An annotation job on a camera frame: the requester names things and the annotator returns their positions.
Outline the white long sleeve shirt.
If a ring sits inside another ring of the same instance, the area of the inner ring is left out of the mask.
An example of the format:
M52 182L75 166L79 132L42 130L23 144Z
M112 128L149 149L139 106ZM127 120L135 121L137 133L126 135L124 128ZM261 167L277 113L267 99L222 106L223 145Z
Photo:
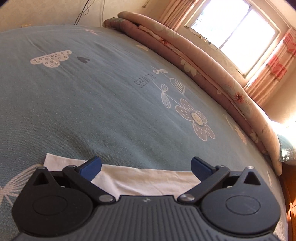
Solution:
M125 166L102 165L91 181L94 185L118 199L121 195L164 196L175 198L200 183L192 173Z

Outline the wooden headboard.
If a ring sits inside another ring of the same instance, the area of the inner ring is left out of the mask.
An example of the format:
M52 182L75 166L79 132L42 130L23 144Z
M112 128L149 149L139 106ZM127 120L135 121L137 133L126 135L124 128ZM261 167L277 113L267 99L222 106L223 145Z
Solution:
M280 184L285 197L288 224L288 240L296 241L296 168L282 165Z

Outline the blue grey pillow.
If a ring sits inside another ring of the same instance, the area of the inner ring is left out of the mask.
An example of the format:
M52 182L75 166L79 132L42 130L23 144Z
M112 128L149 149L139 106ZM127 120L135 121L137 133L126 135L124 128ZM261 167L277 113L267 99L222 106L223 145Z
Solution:
M280 162L295 166L295 145L283 135L278 135L278 140L280 143Z

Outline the pink floral folded quilt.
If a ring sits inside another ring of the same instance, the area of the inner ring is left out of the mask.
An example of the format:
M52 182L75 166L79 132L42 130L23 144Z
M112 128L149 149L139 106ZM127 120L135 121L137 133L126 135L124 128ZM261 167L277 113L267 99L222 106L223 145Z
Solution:
M219 63L195 44L147 16L123 11L103 26L119 30L175 65L217 101L282 173L280 142L265 112Z

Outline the blue floral bed sheet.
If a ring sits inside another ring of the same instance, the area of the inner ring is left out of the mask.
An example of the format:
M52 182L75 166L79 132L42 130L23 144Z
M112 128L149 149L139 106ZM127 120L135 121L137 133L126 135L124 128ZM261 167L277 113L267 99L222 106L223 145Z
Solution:
M41 26L1 33L1 240L18 234L12 205L38 166L99 156L126 171L189 182L194 156L233 171L254 166L281 207L271 162L188 74L107 28Z

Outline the pink curtain right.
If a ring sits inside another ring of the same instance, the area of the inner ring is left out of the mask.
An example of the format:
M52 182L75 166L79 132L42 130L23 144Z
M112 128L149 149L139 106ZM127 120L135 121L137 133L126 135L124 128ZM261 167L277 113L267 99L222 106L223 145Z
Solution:
M295 28L290 27L257 75L244 90L259 106L263 106L286 75L295 60Z

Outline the pink curtain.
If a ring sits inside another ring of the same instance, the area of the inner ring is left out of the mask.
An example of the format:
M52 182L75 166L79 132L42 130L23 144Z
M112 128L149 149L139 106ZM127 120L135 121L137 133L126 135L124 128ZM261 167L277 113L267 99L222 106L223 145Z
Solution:
M295 60L295 28L290 27L257 75L244 90L259 106L263 106L286 75Z
M192 19L202 2L199 0L170 1L159 22L177 32L180 27L184 27Z

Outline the window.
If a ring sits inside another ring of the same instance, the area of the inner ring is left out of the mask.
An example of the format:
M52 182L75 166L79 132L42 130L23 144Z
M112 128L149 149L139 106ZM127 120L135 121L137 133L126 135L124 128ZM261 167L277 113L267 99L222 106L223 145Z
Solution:
M199 1L178 33L245 84L290 26L274 1Z

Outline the pink curtain left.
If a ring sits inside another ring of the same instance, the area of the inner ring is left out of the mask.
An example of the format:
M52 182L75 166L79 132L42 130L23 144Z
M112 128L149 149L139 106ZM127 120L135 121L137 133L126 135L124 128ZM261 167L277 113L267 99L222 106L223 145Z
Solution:
M192 19L202 2L199 0L170 1L159 22L177 32L180 27L184 27Z

